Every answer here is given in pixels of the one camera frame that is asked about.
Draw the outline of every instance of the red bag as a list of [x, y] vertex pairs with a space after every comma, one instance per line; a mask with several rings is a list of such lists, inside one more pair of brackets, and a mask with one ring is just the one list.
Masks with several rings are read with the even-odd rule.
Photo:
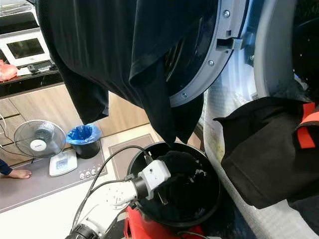
[[0, 60], [0, 82], [10, 80], [16, 76], [17, 72], [16, 66], [5, 64], [3, 60]]

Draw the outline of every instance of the person's foot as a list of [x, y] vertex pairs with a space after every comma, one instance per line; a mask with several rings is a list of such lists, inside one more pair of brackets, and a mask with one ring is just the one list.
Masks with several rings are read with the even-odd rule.
[[24, 169], [13, 169], [11, 173], [8, 175], [10, 178], [20, 178], [27, 179], [31, 176], [31, 171]]

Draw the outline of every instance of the washing machine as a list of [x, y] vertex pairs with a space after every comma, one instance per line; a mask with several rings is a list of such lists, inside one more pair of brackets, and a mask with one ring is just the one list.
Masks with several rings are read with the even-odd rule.
[[[294, 36], [294, 24], [300, 21], [297, 14], [302, 18], [304, 11], [309, 17], [304, 22], [318, 17], [311, 4], [318, 6], [297, 0], [214, 1], [212, 11], [165, 56], [172, 107], [205, 92], [200, 123], [206, 154], [257, 238], [318, 236], [286, 200], [261, 210], [245, 203], [221, 167], [224, 138], [221, 125], [213, 119], [266, 96], [310, 100], [301, 78], [308, 74], [302, 72], [302, 61], [311, 61], [303, 57], [300, 47], [293, 51], [293, 39], [298, 38]], [[298, 46], [305, 50], [310, 39], [298, 39]]]

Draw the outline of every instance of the white appliance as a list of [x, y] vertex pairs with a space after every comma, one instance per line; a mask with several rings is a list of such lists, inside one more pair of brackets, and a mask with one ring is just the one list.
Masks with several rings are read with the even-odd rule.
[[0, 35], [0, 49], [8, 62], [15, 66], [50, 60], [40, 28]]
[[33, 5], [2, 5], [0, 12], [0, 50], [2, 58], [5, 57], [3, 60], [15, 66], [50, 60]]

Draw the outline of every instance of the blue trash bag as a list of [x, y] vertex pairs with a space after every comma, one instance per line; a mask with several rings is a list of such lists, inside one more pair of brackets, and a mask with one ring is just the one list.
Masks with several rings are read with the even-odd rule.
[[66, 142], [75, 145], [93, 143], [101, 137], [101, 131], [94, 124], [73, 128], [66, 136]]

